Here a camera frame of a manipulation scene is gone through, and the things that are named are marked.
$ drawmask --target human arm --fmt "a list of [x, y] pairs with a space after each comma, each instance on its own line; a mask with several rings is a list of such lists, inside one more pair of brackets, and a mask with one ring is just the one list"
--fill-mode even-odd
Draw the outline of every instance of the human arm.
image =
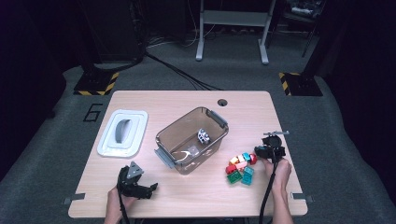
[[[137, 198], [125, 197], [123, 195], [121, 195], [121, 198], [126, 211], [130, 209], [134, 201], [137, 200]], [[121, 219], [122, 212], [120, 210], [119, 192], [117, 188], [113, 188], [107, 193], [105, 224], [117, 224]]]
[[[266, 159], [263, 159], [262, 162], [265, 166], [265, 174], [268, 178], [270, 178], [274, 170], [274, 165]], [[286, 186], [288, 185], [290, 173], [291, 165], [289, 161], [286, 159], [281, 159], [276, 167], [276, 176], [272, 186], [272, 194], [274, 199], [274, 224], [293, 223], [293, 219], [291, 218], [289, 210], [288, 193], [286, 192]]]

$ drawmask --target hole in table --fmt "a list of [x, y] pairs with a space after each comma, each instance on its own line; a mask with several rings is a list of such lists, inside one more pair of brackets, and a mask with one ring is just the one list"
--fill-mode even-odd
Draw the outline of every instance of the hole in table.
[[219, 106], [226, 106], [228, 104], [228, 102], [224, 99], [219, 99], [218, 100], [218, 105]]

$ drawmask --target green toy block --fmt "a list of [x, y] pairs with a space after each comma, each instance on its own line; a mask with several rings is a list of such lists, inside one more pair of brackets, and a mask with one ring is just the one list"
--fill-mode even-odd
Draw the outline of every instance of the green toy block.
[[227, 175], [228, 180], [230, 183], [236, 183], [242, 179], [242, 175], [238, 171], [232, 172], [230, 175]]

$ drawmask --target gray carpet floor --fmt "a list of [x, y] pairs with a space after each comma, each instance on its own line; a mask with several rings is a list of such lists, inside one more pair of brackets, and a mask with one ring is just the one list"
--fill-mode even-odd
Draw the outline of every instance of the gray carpet floor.
[[[396, 223], [396, 208], [376, 172], [367, 165], [343, 128], [342, 117], [322, 77], [316, 81], [322, 97], [286, 96], [279, 72], [302, 72], [312, 53], [302, 58], [305, 39], [275, 35], [262, 65], [256, 35], [218, 36], [206, 40], [204, 59], [195, 61], [190, 47], [163, 44], [148, 48], [158, 58], [191, 76], [227, 91], [268, 91], [283, 130], [303, 192], [314, 198], [308, 213], [295, 223]], [[121, 64], [101, 64], [116, 67]], [[73, 88], [80, 67], [64, 72], [67, 87], [29, 146], [0, 183], [0, 223], [103, 223], [101, 218], [73, 219], [63, 199], [75, 193], [92, 150], [111, 94], [78, 96]], [[120, 72], [111, 93], [120, 90], [188, 90], [186, 79], [145, 58]], [[96, 122], [84, 122], [92, 104], [99, 104]], [[258, 223], [257, 217], [245, 219]]]

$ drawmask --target blue toy block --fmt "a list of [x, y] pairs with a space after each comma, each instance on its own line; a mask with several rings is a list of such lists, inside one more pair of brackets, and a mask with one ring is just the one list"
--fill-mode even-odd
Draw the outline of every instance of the blue toy block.
[[245, 174], [253, 175], [254, 174], [254, 169], [249, 167], [249, 166], [245, 167], [244, 175]]
[[250, 155], [247, 152], [244, 152], [242, 154], [242, 156], [244, 157], [245, 161], [249, 162], [250, 161]]
[[244, 173], [244, 177], [242, 178], [242, 184], [251, 185], [252, 175]]

